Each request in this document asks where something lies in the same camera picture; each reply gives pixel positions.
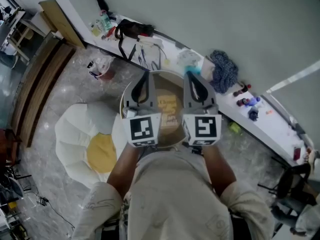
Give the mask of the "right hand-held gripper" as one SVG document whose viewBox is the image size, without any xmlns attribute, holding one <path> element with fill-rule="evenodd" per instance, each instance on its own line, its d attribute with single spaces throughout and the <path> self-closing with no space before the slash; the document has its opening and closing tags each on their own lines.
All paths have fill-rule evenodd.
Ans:
<svg viewBox="0 0 320 240">
<path fill-rule="evenodd" d="M 188 71 L 183 79 L 182 127 L 189 146 L 213 146 L 221 138 L 222 115 L 215 90 L 201 75 Z"/>
</svg>

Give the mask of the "yellow book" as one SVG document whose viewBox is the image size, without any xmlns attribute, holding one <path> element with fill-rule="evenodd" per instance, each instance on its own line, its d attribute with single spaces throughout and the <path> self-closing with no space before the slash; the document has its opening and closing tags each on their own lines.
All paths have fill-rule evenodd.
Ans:
<svg viewBox="0 0 320 240">
<path fill-rule="evenodd" d="M 175 94 L 159 95 L 157 101 L 158 108 L 161 110 L 160 134 L 172 134 L 181 126 L 181 101 Z"/>
</svg>

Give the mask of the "white flower-shaped floor cushion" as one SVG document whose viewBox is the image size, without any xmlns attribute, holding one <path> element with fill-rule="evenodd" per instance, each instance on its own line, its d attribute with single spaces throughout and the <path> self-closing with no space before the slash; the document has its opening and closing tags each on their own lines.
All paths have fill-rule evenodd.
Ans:
<svg viewBox="0 0 320 240">
<path fill-rule="evenodd" d="M 105 102 L 71 105 L 54 130 L 55 152 L 65 171 L 89 189 L 107 181 L 127 144 L 121 115 Z"/>
</svg>

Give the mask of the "blue checked cloth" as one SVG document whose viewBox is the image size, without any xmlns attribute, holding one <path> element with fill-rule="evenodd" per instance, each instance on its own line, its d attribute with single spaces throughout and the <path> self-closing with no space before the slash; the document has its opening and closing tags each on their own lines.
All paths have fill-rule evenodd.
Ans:
<svg viewBox="0 0 320 240">
<path fill-rule="evenodd" d="M 217 93 L 225 94 L 238 82 L 238 66 L 221 50 L 214 50 L 209 57 L 214 64 L 210 84 Z"/>
</svg>

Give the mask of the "clear plastic bag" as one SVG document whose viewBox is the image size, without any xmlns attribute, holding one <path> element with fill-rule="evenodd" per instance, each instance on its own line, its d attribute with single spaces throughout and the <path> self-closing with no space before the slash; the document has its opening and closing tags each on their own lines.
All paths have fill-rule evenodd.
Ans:
<svg viewBox="0 0 320 240">
<path fill-rule="evenodd" d="M 180 67 L 196 67 L 202 58 L 193 50 L 186 49 L 181 51 L 176 58 L 176 63 Z"/>
</svg>

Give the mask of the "red bin with plastic bag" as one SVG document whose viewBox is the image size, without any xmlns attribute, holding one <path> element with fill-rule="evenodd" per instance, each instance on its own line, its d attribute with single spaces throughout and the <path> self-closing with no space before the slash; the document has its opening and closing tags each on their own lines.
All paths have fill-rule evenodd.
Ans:
<svg viewBox="0 0 320 240">
<path fill-rule="evenodd" d="M 111 69 L 111 64 L 114 59 L 114 57 L 109 55 L 94 58 L 86 67 L 88 73 L 96 80 L 111 80 L 115 76 L 115 71 Z"/>
</svg>

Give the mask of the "yellow-green bottle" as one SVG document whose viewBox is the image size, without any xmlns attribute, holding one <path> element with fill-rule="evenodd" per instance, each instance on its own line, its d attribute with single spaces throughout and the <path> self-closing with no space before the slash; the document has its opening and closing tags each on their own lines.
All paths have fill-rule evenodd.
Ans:
<svg viewBox="0 0 320 240">
<path fill-rule="evenodd" d="M 235 134 L 242 135 L 242 128 L 236 122 L 230 122 L 228 128 Z"/>
</svg>

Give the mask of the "white tote bag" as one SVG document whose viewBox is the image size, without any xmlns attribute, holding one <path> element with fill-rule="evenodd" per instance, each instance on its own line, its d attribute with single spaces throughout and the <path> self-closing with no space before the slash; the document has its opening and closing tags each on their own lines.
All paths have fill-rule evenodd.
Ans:
<svg viewBox="0 0 320 240">
<path fill-rule="evenodd" d="M 163 41 L 158 38 L 139 35 L 137 39 L 124 36 L 118 43 L 122 57 L 137 63 L 145 71 L 159 71 L 167 61 Z"/>
</svg>

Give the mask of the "dark blue cloth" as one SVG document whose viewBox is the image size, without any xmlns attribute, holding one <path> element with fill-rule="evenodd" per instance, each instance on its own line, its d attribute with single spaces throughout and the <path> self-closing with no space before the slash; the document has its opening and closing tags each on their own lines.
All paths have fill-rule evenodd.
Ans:
<svg viewBox="0 0 320 240">
<path fill-rule="evenodd" d="M 253 122 L 256 122 L 259 118 L 259 110 L 256 107 L 251 107 L 251 109 L 248 111 L 248 118 L 252 120 Z"/>
</svg>

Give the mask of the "yellowish drink bottle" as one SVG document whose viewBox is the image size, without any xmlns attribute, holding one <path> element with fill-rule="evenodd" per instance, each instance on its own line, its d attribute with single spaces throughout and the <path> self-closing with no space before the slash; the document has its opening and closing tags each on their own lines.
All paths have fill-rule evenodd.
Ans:
<svg viewBox="0 0 320 240">
<path fill-rule="evenodd" d="M 99 29 L 95 24 L 93 24 L 92 22 L 90 22 L 90 23 L 89 23 L 89 26 L 90 26 L 91 33 L 92 33 L 95 37 L 98 37 L 98 36 L 101 34 L 100 29 Z"/>
</svg>

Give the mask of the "green drink bottle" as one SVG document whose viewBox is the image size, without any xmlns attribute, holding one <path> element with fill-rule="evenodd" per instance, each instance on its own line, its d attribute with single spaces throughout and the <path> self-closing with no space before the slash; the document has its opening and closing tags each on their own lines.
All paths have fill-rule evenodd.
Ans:
<svg viewBox="0 0 320 240">
<path fill-rule="evenodd" d="M 104 30 L 108 32 L 113 27 L 113 25 L 109 19 L 107 11 L 103 9 L 100 11 L 99 15 L 100 15 L 100 21 L 103 24 Z"/>
</svg>

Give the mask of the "person's white shirt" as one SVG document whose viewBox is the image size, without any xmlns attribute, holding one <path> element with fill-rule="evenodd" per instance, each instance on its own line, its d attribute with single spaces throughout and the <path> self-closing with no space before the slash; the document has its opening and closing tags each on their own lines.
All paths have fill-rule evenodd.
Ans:
<svg viewBox="0 0 320 240">
<path fill-rule="evenodd" d="M 141 151 L 124 198 L 107 181 L 93 185 L 72 240 L 271 240 L 274 227 L 246 183 L 216 194 L 203 154 Z"/>
</svg>

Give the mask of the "large brown board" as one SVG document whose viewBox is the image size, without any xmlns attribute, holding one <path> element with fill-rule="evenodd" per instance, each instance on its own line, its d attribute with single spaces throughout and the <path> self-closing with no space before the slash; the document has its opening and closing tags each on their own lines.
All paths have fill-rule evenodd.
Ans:
<svg viewBox="0 0 320 240">
<path fill-rule="evenodd" d="M 79 38 L 56 0 L 43 0 L 38 4 L 66 41 L 74 46 L 85 48 L 82 40 Z"/>
</svg>

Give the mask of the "black stool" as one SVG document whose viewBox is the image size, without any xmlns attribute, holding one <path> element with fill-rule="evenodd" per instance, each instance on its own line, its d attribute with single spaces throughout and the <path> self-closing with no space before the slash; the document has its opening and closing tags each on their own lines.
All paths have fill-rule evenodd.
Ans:
<svg viewBox="0 0 320 240">
<path fill-rule="evenodd" d="M 272 188 L 262 184 L 257 184 L 258 187 L 268 190 L 270 194 L 276 195 L 277 198 L 283 199 L 288 194 L 293 192 L 301 192 L 304 183 L 308 181 L 311 173 L 311 165 L 304 163 L 287 168 L 280 177 L 278 184 Z"/>
</svg>

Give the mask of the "white table with wooden legs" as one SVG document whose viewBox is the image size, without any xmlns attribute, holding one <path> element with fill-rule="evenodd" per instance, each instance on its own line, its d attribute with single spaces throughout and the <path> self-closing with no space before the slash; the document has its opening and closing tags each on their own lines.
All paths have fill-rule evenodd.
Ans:
<svg viewBox="0 0 320 240">
<path fill-rule="evenodd" d="M 19 10 L 14 13 L 14 17 L 9 22 L 9 34 L 6 38 L 6 41 L 12 45 L 16 52 L 23 58 L 22 60 L 28 65 L 29 57 L 20 49 L 21 42 L 26 39 L 26 36 L 30 31 L 37 33 L 38 35 L 45 38 L 47 35 L 43 33 L 38 27 L 36 27 L 31 20 L 24 19 L 26 12 L 24 10 Z M 24 25 L 24 31 L 20 32 L 18 29 L 19 25 Z"/>
</svg>

